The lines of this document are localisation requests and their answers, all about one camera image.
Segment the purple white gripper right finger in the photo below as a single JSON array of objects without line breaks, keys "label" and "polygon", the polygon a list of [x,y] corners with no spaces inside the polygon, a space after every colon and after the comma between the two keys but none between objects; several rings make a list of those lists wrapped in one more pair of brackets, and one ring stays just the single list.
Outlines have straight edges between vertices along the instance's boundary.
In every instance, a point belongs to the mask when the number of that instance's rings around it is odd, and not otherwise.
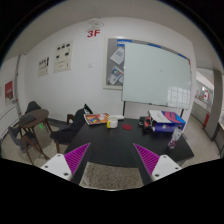
[{"label": "purple white gripper right finger", "polygon": [[143,165],[153,181],[157,181],[172,173],[181,170],[181,167],[174,162],[168,155],[157,155],[149,149],[134,144]]}]

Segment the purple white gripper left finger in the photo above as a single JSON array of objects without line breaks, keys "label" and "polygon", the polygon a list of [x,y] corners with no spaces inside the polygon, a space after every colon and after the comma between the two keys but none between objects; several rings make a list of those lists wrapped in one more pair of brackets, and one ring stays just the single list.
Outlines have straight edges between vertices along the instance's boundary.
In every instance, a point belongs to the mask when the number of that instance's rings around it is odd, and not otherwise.
[{"label": "purple white gripper left finger", "polygon": [[86,143],[65,155],[58,153],[41,166],[41,169],[68,181],[80,181],[84,171],[81,163],[89,146],[90,143]]}]

